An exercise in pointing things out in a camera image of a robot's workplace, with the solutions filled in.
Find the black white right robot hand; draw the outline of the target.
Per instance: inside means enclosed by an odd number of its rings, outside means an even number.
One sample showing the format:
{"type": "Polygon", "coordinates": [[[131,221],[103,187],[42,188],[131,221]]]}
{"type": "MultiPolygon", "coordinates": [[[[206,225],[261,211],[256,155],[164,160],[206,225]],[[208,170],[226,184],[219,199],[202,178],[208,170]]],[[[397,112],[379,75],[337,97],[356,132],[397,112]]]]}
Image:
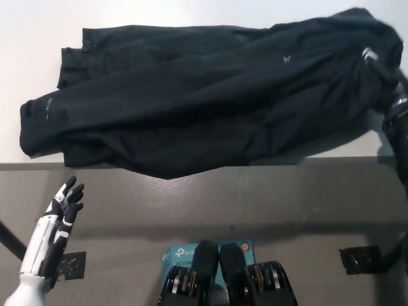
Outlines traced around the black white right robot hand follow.
{"type": "Polygon", "coordinates": [[[366,65],[373,71],[381,81],[387,85],[393,92],[398,92],[400,86],[400,69],[387,67],[379,56],[369,47],[362,52],[362,57],[366,65]]]}

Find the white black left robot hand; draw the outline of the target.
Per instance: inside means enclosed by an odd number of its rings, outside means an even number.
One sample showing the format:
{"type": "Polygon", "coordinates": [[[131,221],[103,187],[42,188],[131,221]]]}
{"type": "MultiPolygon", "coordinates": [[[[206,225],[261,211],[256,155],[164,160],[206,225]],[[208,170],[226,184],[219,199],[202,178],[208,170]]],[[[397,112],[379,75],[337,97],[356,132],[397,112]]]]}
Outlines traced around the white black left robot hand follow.
{"type": "Polygon", "coordinates": [[[84,207],[84,185],[72,176],[56,192],[38,219],[20,268],[21,274],[52,277],[61,261],[78,212],[84,207]]]}

